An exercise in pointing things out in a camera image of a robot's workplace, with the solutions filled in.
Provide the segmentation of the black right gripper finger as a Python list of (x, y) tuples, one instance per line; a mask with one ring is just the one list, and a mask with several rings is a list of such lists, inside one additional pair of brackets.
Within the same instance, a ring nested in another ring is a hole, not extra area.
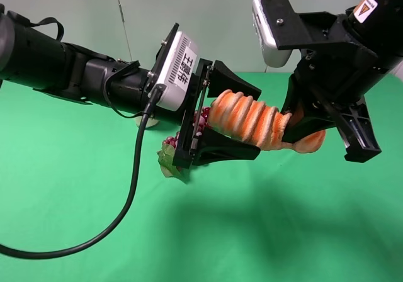
[(295, 74), (288, 79), (281, 114), (291, 114), (283, 141), (296, 143), (315, 132), (335, 127), (334, 120), (309, 88), (299, 84)]
[(334, 122), (345, 145), (346, 161), (366, 162), (382, 152), (364, 96), (355, 103), (336, 109)]

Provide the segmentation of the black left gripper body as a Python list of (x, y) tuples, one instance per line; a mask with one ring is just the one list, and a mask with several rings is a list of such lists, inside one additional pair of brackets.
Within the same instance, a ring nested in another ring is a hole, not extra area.
[(184, 117), (179, 131), (178, 142), (173, 157), (173, 165), (181, 168), (190, 168), (195, 158), (198, 142), (200, 138), (196, 136), (198, 131), (197, 124), (194, 122), (195, 111), (203, 106), (203, 100), (199, 103), (201, 94), (205, 94), (207, 85), (203, 82), (208, 78), (212, 69), (213, 62), (207, 59), (200, 59), (195, 73), (192, 73), (186, 101)]

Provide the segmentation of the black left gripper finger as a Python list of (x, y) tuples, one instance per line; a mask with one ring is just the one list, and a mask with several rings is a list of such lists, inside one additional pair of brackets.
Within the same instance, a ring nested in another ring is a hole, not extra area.
[(213, 162), (247, 160), (252, 161), (261, 152), (255, 145), (245, 144), (222, 135), (211, 128), (205, 128), (197, 137), (193, 166), (204, 166)]
[(221, 93), (230, 89), (233, 93), (241, 92), (258, 100), (261, 90), (248, 83), (232, 72), (222, 61), (216, 60), (209, 73), (208, 98), (217, 98)]

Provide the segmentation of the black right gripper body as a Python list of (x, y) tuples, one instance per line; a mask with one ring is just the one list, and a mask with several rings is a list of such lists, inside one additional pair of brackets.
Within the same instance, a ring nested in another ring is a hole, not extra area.
[(281, 42), (301, 52), (282, 110), (313, 102), (315, 86), (328, 101), (358, 101), (402, 60), (402, 13), (371, 14), (360, 23), (352, 11), (299, 13), (296, 34)]

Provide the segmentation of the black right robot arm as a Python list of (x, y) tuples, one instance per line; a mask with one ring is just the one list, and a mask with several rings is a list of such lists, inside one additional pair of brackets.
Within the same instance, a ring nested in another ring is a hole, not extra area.
[(402, 60), (402, 0), (361, 0), (343, 14), (300, 18), (311, 39), (298, 46), (301, 58), (289, 78), (283, 141), (336, 128), (345, 159), (366, 162), (381, 150), (365, 94)]

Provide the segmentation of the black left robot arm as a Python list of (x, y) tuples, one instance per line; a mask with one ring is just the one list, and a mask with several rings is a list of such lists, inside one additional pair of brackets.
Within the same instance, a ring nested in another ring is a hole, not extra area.
[(223, 62), (197, 57), (196, 44), (174, 25), (151, 69), (62, 41), (64, 27), (52, 38), (36, 23), (13, 11), (1, 11), (1, 80), (31, 87), (49, 96), (98, 104), (140, 116), (155, 87), (163, 93), (151, 116), (180, 127), (175, 166), (188, 168), (218, 161), (253, 160), (260, 150), (215, 130), (198, 131), (195, 111), (205, 98), (226, 89), (254, 99), (261, 91), (237, 77)]

